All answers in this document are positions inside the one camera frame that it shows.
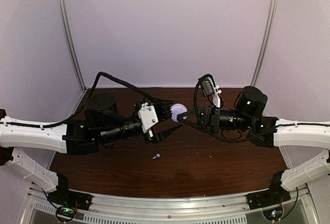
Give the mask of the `lavender charging case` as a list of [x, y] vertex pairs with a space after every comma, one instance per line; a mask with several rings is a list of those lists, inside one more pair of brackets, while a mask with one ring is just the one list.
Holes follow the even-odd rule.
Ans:
[[183, 104], [174, 104], [171, 106], [171, 112], [172, 112], [172, 116], [171, 116], [171, 120], [178, 123], [178, 116], [180, 114], [183, 114], [185, 112], [187, 112], [187, 108], [185, 105]]

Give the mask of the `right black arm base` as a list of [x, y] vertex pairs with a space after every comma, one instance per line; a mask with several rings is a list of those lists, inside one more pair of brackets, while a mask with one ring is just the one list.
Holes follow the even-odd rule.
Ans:
[[247, 194], [250, 210], [277, 205], [291, 199], [290, 191], [281, 186], [284, 171], [275, 173], [267, 190]]

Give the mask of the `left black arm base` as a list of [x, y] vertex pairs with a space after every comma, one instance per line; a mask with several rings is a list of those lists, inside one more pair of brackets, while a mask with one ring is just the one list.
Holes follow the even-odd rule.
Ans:
[[56, 176], [58, 183], [55, 191], [48, 193], [48, 199], [58, 205], [88, 211], [92, 202], [92, 195], [70, 190], [67, 177], [62, 174]]

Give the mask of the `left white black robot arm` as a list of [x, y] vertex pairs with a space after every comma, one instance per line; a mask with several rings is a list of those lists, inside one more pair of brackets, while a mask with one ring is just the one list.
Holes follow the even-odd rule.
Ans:
[[1, 165], [12, 166], [45, 192], [54, 194], [62, 205], [70, 205], [74, 194], [65, 176], [52, 172], [26, 156], [22, 147], [40, 148], [75, 156], [111, 148], [116, 143], [142, 136], [146, 143], [158, 143], [176, 128], [155, 134], [153, 128], [169, 119], [177, 121], [172, 101], [152, 97], [137, 103], [133, 114], [118, 113], [115, 97], [99, 93], [89, 97], [81, 108], [83, 120], [73, 116], [58, 123], [22, 122], [1, 110]]

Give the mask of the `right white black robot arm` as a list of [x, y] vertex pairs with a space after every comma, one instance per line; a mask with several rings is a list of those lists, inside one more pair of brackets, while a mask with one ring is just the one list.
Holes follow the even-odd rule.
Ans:
[[247, 139], [258, 147], [283, 146], [319, 147], [323, 150], [312, 159], [274, 174], [270, 189], [264, 199], [269, 204], [277, 203], [284, 191], [329, 174], [329, 122], [299, 122], [277, 117], [263, 116], [267, 96], [256, 87], [244, 87], [234, 103], [234, 108], [220, 106], [220, 90], [204, 88], [205, 96], [213, 97], [211, 106], [187, 108], [174, 104], [172, 120], [182, 122], [211, 135], [219, 131], [247, 132]]

